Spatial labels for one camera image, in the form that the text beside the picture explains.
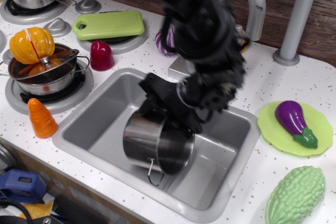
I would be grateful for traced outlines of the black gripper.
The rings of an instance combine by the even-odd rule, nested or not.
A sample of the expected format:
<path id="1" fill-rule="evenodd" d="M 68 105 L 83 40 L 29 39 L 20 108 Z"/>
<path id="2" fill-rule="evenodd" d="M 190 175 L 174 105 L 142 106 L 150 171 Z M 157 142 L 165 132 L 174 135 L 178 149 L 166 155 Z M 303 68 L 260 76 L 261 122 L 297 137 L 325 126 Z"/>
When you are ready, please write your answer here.
<path id="1" fill-rule="evenodd" d="M 139 86 L 146 93 L 146 99 L 139 108 L 142 117 L 157 113 L 166 117 L 174 128 L 184 134 L 202 133 L 203 122 L 195 109 L 181 100 L 177 93 L 177 83 L 149 73 L 139 82 Z"/>

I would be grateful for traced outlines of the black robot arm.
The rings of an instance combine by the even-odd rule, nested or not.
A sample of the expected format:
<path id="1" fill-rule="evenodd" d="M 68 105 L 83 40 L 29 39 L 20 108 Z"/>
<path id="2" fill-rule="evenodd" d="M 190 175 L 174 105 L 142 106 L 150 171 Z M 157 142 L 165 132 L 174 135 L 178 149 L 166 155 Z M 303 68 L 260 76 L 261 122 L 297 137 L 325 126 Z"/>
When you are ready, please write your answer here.
<path id="1" fill-rule="evenodd" d="M 234 13 L 226 0 L 160 0 L 165 7 L 162 37 L 175 28 L 174 47 L 195 66 L 195 72 L 179 83 L 149 73 L 140 82 L 146 100 L 142 116 L 156 111 L 186 136 L 202 131 L 204 119 L 197 110 L 224 110 L 244 80 L 244 58 L 238 43 Z"/>

